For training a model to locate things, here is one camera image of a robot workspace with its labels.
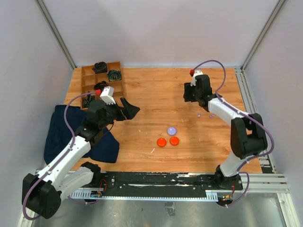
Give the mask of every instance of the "red button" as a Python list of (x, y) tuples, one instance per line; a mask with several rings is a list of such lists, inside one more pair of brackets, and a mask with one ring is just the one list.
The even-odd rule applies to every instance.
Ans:
[(160, 138), (157, 140), (157, 145), (159, 147), (164, 147), (166, 145), (166, 140), (164, 138)]
[(96, 90), (96, 94), (97, 96), (99, 96), (101, 94), (101, 90), (100, 89)]
[(174, 146), (179, 144), (179, 139), (176, 136), (171, 137), (169, 141), (170, 141), (171, 145), (174, 145)]

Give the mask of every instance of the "dark blue cloth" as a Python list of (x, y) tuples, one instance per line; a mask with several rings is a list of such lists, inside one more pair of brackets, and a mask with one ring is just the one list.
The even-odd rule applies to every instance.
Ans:
[[(52, 115), (44, 148), (46, 164), (53, 161), (71, 140), (71, 132), (63, 117), (65, 107), (66, 105), (57, 105)], [(70, 106), (67, 109), (66, 118), (74, 131), (81, 125), (86, 114), (79, 107)], [(99, 162), (115, 163), (117, 161), (120, 144), (110, 132), (106, 132), (108, 132), (107, 128), (103, 130), (104, 136), (100, 141), (83, 157), (90, 157)]]

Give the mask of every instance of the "purple disc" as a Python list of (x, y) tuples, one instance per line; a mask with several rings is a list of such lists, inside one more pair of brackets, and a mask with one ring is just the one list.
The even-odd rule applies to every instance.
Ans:
[(167, 129), (167, 134), (170, 136), (174, 136), (177, 134), (177, 129), (175, 129), (174, 127), (169, 127), (169, 129)]

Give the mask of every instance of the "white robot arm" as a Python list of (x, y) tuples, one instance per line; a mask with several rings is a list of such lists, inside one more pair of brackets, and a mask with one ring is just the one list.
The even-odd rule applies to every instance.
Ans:
[(113, 90), (113, 87), (105, 87), (100, 95), (102, 100), (96, 99), (89, 104), (87, 116), (76, 130), (75, 137), (48, 166), (36, 175), (28, 174), (23, 179), (22, 204), (25, 203), (27, 208), (50, 218), (75, 190), (87, 184), (100, 184), (101, 169), (89, 162), (82, 164), (73, 174), (66, 175), (98, 143), (105, 127), (114, 121), (133, 119), (140, 111), (125, 98), (120, 98), (123, 107), (118, 106), (112, 97)]
[(184, 84), (185, 102), (198, 102), (206, 111), (216, 114), (231, 127), (231, 148), (227, 159), (217, 167), (216, 176), (218, 181), (228, 181), (238, 175), (239, 168), (253, 156), (267, 148), (267, 139), (264, 130), (242, 114), (249, 115), (263, 125), (259, 114), (249, 114), (233, 107), (233, 110), (226, 105), (221, 96), (220, 99), (213, 94), (210, 86), (210, 79), (200, 70), (191, 72), (193, 79), (191, 83)]

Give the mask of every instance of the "white wall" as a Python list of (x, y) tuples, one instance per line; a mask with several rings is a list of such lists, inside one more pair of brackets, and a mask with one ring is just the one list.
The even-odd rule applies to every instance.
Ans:
[(72, 70), (34, 0), (0, 2), (0, 220), (14, 227), (22, 180), (42, 167), (50, 118)]
[(247, 69), (257, 109), (272, 132), (277, 170), (287, 177), (303, 224), (303, 2), (289, 0)]
[(277, 0), (45, 0), (77, 65), (240, 66)]

